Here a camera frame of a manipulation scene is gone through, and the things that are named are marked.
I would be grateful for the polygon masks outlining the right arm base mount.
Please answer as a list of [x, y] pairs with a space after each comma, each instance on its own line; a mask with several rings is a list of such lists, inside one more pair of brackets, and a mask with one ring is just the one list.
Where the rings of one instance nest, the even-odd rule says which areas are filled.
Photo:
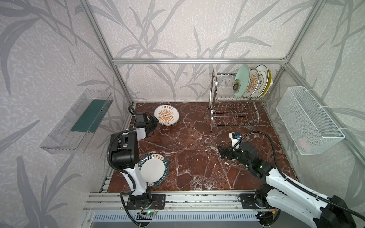
[[268, 192], [273, 189], [270, 185], [263, 184], [254, 193], [241, 193], [237, 200], [241, 203], [243, 209], [273, 209], [266, 200]]

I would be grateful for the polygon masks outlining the yellow woven bamboo plate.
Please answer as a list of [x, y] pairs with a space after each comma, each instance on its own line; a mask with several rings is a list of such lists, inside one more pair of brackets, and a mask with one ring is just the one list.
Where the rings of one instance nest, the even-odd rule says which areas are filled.
[[271, 88], [271, 86], [272, 86], [272, 83], [273, 83], [273, 76], [272, 76], [272, 72], [270, 71], [270, 70], [268, 70], [268, 72], [269, 72], [269, 76], [268, 76], [268, 83], [267, 83], [267, 86], [266, 86], [266, 88], [265, 88], [265, 90], [264, 90], [264, 92], [263, 92], [263, 96], [265, 96], [267, 93], [268, 93], [268, 91], [269, 91], [269, 89]]

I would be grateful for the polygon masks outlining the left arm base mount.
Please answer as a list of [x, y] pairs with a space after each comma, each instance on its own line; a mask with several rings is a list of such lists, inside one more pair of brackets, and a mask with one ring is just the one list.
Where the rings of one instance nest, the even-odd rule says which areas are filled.
[[127, 201], [128, 210], [141, 210], [141, 209], [152, 209], [152, 210], [163, 210], [165, 208], [166, 195], [165, 194], [152, 194], [151, 199], [136, 200], [135, 197], [129, 196]]

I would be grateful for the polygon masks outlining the large orange sunburst plate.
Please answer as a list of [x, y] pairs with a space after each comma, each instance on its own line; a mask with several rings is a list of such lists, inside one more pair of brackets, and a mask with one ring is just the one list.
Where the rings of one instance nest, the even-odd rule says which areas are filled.
[[163, 104], [157, 107], [154, 111], [154, 116], [158, 119], [159, 124], [164, 126], [172, 126], [179, 120], [178, 110], [168, 104]]

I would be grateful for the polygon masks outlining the small orange sunburst plate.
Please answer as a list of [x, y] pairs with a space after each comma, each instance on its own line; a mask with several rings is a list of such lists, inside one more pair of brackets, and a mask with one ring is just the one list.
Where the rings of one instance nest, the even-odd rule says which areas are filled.
[[250, 80], [248, 87], [243, 94], [243, 98], [249, 98], [255, 92], [259, 82], [259, 73], [257, 69], [253, 68], [250, 70]]

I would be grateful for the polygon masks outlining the green flower plate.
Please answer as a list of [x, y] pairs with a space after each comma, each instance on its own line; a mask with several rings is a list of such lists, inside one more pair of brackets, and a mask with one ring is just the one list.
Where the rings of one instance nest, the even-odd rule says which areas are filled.
[[234, 79], [233, 91], [236, 98], [241, 98], [247, 90], [250, 80], [250, 69], [248, 65], [242, 65]]

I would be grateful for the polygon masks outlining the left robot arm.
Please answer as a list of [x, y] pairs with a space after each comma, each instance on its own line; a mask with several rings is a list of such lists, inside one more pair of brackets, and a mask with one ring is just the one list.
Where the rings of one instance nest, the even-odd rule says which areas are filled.
[[152, 203], [152, 194], [138, 167], [138, 143], [156, 129], [158, 120], [147, 112], [137, 113], [131, 106], [128, 111], [134, 118], [133, 125], [111, 135], [106, 159], [109, 166], [120, 172], [129, 185], [130, 191], [122, 192], [121, 195], [129, 196], [133, 205], [145, 208]]

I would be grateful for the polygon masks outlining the white plate green rim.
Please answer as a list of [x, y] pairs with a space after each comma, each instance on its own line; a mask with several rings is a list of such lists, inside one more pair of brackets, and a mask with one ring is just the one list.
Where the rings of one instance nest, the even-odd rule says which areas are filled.
[[269, 70], [265, 65], [258, 65], [256, 70], [259, 73], [259, 81], [256, 90], [251, 95], [252, 98], [259, 98], [263, 94], [269, 78]]

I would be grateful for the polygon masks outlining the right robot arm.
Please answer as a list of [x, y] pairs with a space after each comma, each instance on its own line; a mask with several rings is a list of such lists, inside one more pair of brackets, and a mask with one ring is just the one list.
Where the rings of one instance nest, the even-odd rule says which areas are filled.
[[343, 208], [346, 203], [338, 196], [319, 194], [296, 180], [284, 176], [269, 162], [262, 160], [250, 142], [239, 150], [218, 146], [221, 157], [238, 160], [249, 173], [263, 182], [256, 191], [260, 207], [271, 206], [290, 214], [312, 228], [355, 228], [352, 215]]

